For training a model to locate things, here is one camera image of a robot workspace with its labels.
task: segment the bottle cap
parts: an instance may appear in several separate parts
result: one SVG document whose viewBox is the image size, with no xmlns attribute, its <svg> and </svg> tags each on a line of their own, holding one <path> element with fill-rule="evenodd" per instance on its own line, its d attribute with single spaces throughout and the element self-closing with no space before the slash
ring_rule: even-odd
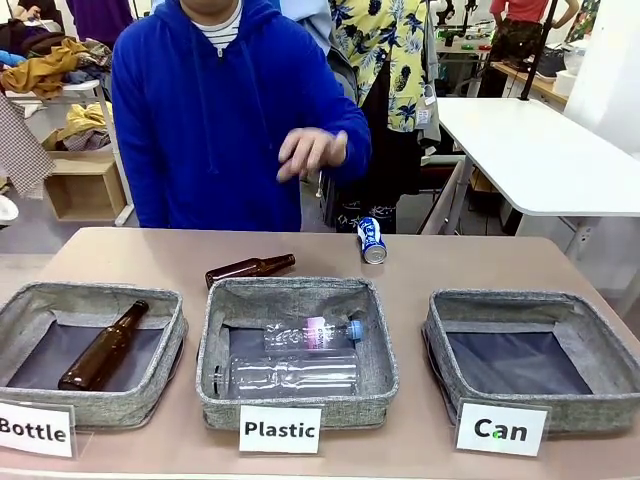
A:
<svg viewBox="0 0 640 480">
<path fill-rule="evenodd" d="M 360 320 L 351 320 L 348 331 L 351 340 L 362 340 L 362 322 Z"/>
</svg>

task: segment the purple garment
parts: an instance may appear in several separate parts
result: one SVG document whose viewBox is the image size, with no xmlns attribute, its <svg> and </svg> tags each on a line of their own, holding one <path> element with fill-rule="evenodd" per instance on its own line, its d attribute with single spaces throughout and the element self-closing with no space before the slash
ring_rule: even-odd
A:
<svg viewBox="0 0 640 480">
<path fill-rule="evenodd" d="M 113 46 L 133 23 L 128 0 L 67 0 L 67 5 L 82 41 L 93 38 Z"/>
</svg>

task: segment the blue can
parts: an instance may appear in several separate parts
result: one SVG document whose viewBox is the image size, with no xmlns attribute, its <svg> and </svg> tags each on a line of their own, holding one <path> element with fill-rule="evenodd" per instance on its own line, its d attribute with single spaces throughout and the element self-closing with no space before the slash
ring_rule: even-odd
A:
<svg viewBox="0 0 640 480">
<path fill-rule="evenodd" d="M 384 262 L 387 258 L 387 247 L 382 241 L 380 224 L 375 218 L 364 217 L 358 224 L 358 236 L 362 245 L 364 261 L 371 264 Z"/>
</svg>

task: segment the red shirt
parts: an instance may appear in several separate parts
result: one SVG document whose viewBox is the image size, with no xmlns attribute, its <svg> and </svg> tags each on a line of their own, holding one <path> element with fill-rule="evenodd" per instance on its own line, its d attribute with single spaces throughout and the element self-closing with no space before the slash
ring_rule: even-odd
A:
<svg viewBox="0 0 640 480">
<path fill-rule="evenodd" d="M 539 23 L 549 0 L 493 0 L 489 12 L 502 13 L 507 3 L 509 20 Z"/>
</svg>

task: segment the hoodie drawstring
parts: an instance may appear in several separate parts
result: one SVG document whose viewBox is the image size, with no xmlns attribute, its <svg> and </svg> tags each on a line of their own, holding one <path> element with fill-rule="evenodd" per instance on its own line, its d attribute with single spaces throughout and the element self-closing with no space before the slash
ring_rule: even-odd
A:
<svg viewBox="0 0 640 480">
<path fill-rule="evenodd" d="M 249 76 L 251 77 L 250 78 L 251 86 L 253 87 L 253 93 L 256 97 L 258 110 L 260 111 L 260 120 L 262 121 L 262 128 L 264 129 L 264 134 L 267 137 L 267 142 L 269 143 L 269 151 L 271 151 L 273 150 L 273 143 L 271 143 L 271 135 L 269 135 L 269 129 L 267 128 L 267 119 L 264 116 L 264 110 L 262 109 L 262 102 L 260 101 L 260 92 L 258 92 L 256 72 L 253 69 L 253 62 L 251 62 L 251 57 L 249 56 L 249 49 L 247 48 L 247 44 L 244 42 L 244 40 L 240 42 L 240 46 L 242 47 L 242 54 L 244 56 L 244 59 L 247 62 L 247 67 L 249 69 Z"/>
<path fill-rule="evenodd" d="M 207 106 L 204 104 L 204 86 L 203 86 L 203 80 L 202 80 L 202 72 L 200 69 L 200 60 L 198 58 L 198 48 L 197 48 L 197 37 L 196 34 L 198 34 L 199 32 L 194 31 L 193 29 L 191 29 L 191 51 L 193 52 L 193 62 L 194 62 L 194 66 L 195 66 L 195 70 L 196 70 L 196 83 L 198 84 L 198 93 L 200 93 L 200 111 L 202 112 L 202 121 L 204 122 L 204 127 L 205 127 L 205 131 L 208 130 L 210 128 L 210 126 L 212 125 L 209 122 L 209 115 L 208 115 L 208 109 Z M 209 173 L 218 173 L 218 167 L 216 166 L 216 160 L 214 158 L 214 153 L 213 153 L 213 145 L 211 145 L 211 136 L 210 135 L 205 135 L 205 148 L 206 148 L 206 155 L 207 158 L 209 159 Z"/>
</svg>

